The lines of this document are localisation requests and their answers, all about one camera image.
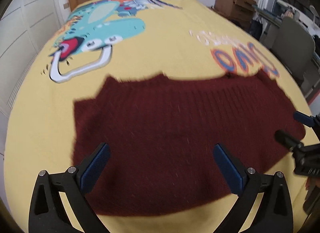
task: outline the yellow bedspread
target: yellow bedspread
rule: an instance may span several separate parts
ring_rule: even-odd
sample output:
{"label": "yellow bedspread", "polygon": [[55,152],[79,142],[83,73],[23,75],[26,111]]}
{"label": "yellow bedspread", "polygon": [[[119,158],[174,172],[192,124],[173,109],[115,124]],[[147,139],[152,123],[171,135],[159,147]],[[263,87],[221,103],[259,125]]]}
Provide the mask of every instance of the yellow bedspread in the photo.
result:
{"label": "yellow bedspread", "polygon": [[[50,39],[26,76],[11,112],[4,179],[14,219],[27,232],[38,172],[63,172],[72,165],[73,102],[95,97],[107,76],[138,80],[163,72],[173,79],[204,79],[227,71],[253,75],[259,68],[276,79],[297,110],[310,114],[298,86],[260,43],[196,0],[94,0],[70,16]],[[307,128],[305,144],[318,140]],[[291,154],[269,174],[285,174],[295,230],[305,214],[306,178],[292,174]],[[63,201],[80,229],[65,196]],[[111,232],[213,232],[237,196],[158,217],[99,216]],[[259,201],[243,229],[254,217]]]}

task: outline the knit sweater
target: knit sweater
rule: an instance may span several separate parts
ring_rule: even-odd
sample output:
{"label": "knit sweater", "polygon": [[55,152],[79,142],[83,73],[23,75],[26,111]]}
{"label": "knit sweater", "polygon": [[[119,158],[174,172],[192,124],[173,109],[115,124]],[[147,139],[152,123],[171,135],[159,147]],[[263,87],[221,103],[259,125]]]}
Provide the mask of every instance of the knit sweater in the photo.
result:
{"label": "knit sweater", "polygon": [[98,214],[178,212],[230,193],[213,160],[216,143],[261,173],[280,161],[288,151],[274,140],[275,131],[305,136],[294,111],[263,71],[209,80],[108,77],[95,99],[74,104],[73,162],[101,142],[110,145],[111,158],[86,195]]}

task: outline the wooden cabinet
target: wooden cabinet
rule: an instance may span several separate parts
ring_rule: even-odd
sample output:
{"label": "wooden cabinet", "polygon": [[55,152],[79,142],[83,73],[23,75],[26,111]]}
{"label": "wooden cabinet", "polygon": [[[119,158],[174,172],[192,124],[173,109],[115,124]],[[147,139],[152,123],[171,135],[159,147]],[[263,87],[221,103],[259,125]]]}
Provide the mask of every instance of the wooden cabinet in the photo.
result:
{"label": "wooden cabinet", "polygon": [[243,28],[250,26],[254,0],[216,0],[214,10],[228,20],[238,21]]}

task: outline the gray chair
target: gray chair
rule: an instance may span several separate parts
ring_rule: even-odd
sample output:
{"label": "gray chair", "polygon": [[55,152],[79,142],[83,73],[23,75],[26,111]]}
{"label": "gray chair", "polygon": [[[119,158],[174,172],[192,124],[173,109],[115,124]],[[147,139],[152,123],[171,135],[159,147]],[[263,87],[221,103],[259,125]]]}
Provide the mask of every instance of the gray chair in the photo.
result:
{"label": "gray chair", "polygon": [[285,17],[270,51],[301,85],[307,64],[315,51],[311,35],[297,21]]}

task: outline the metal screw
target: metal screw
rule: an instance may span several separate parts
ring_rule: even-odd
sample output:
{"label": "metal screw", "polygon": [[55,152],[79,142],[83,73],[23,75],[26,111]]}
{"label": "metal screw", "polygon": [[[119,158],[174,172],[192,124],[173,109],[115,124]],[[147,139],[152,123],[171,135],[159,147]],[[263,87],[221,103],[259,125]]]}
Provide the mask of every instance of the metal screw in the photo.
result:
{"label": "metal screw", "polygon": [[41,170],[41,171],[39,172],[39,176],[43,176],[43,175],[45,175],[45,173],[46,173],[46,170]]}
{"label": "metal screw", "polygon": [[76,167],[71,166],[71,167],[69,167],[69,169],[68,169],[68,173],[74,173],[76,170],[77,170]]}
{"label": "metal screw", "polygon": [[250,168],[248,168],[248,172],[249,172],[250,174],[255,174],[255,173],[256,173],[256,170],[255,170],[254,168],[250,167]]}
{"label": "metal screw", "polygon": [[283,173],[282,172],[277,172],[277,176],[279,177],[279,178],[283,178]]}

